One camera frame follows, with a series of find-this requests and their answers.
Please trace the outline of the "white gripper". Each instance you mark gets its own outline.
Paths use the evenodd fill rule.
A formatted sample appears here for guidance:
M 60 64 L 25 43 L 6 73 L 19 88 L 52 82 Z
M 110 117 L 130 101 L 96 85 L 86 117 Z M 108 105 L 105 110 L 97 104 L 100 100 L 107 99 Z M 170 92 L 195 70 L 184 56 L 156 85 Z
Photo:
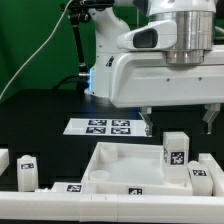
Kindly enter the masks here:
M 153 21 L 117 38 L 121 51 L 112 64 L 109 99 L 117 107 L 141 107 L 148 137 L 153 134 L 151 107 L 206 104 L 204 131 L 224 102 L 224 45 L 176 49 L 178 26 Z

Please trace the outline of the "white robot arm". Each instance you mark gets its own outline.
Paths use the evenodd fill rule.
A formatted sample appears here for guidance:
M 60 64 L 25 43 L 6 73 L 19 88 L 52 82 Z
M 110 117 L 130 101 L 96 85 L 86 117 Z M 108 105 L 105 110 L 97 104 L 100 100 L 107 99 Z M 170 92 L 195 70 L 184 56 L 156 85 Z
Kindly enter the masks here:
M 203 105 L 207 128 L 224 103 L 224 45 L 214 43 L 220 0 L 115 0 L 149 18 L 130 29 L 107 8 L 90 10 L 96 62 L 85 96 L 118 108 L 139 108 L 152 133 L 153 107 Z

